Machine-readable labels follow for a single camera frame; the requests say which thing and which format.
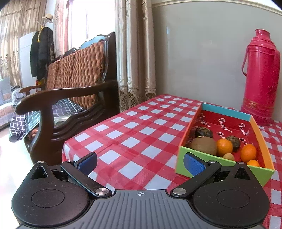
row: gray ribbed plate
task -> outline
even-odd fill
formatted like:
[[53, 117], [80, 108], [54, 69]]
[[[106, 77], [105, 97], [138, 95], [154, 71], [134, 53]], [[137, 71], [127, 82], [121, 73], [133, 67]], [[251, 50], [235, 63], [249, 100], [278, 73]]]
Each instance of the gray ribbed plate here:
[[117, 190], [94, 201], [89, 211], [61, 229], [216, 229], [192, 211], [186, 200], [169, 197], [165, 190]]

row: pink thermos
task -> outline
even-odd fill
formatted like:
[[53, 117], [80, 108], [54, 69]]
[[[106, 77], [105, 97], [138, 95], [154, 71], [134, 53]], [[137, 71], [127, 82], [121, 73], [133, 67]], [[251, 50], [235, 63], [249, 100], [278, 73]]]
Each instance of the pink thermos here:
[[[247, 73], [243, 68], [248, 56]], [[280, 53], [270, 33], [255, 30], [247, 46], [242, 72], [247, 77], [241, 111], [254, 117], [259, 126], [268, 126], [274, 109], [280, 70]]]

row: patterned curtain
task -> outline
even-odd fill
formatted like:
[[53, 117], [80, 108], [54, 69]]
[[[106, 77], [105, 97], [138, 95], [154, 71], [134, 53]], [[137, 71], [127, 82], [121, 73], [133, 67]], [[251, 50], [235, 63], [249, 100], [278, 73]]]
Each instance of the patterned curtain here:
[[55, 58], [68, 51], [68, 14], [72, 0], [57, 0], [54, 13], [53, 38]]
[[21, 85], [19, 72], [20, 37], [37, 31], [43, 23], [47, 0], [10, 0], [0, 17], [0, 78], [10, 77], [11, 85]]
[[116, 0], [116, 50], [123, 112], [156, 96], [151, 0]]

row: colorful cardboard box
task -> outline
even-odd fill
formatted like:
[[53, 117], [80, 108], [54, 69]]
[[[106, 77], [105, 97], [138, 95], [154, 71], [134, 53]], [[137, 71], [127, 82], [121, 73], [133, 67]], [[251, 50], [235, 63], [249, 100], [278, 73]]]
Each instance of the colorful cardboard box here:
[[[233, 153], [235, 162], [186, 147], [194, 139], [195, 130], [200, 126], [211, 129], [213, 138], [216, 141], [230, 135], [234, 135], [240, 139], [240, 148], [237, 152]], [[253, 144], [257, 149], [256, 160], [261, 167], [249, 167], [259, 183], [264, 186], [274, 173], [274, 166], [264, 138], [254, 118], [249, 114], [239, 111], [202, 103], [189, 123], [180, 142], [175, 172], [187, 177], [193, 177], [189, 172], [189, 168], [186, 169], [184, 166], [184, 155], [187, 152], [194, 154], [206, 162], [215, 160], [223, 166], [233, 166], [236, 161], [240, 161], [240, 150], [245, 144]]]

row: brown woven cushion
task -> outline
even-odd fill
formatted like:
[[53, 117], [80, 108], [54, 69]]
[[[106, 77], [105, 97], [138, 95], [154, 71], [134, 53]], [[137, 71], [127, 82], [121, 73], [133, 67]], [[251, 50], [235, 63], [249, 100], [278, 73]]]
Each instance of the brown woven cushion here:
[[60, 64], [60, 61], [57, 60], [57, 61], [55, 61], [55, 62], [53, 62], [49, 65], [46, 89], [54, 89], [55, 88], [57, 74], [58, 74], [58, 70], [59, 70], [59, 64]]
[[73, 75], [74, 55], [75, 53], [60, 60], [55, 89], [70, 88], [70, 80]]
[[[103, 73], [104, 41], [78, 50], [74, 54], [73, 72], [69, 87], [86, 87], [101, 79]], [[72, 98], [85, 109], [92, 107], [96, 101], [95, 95]]]

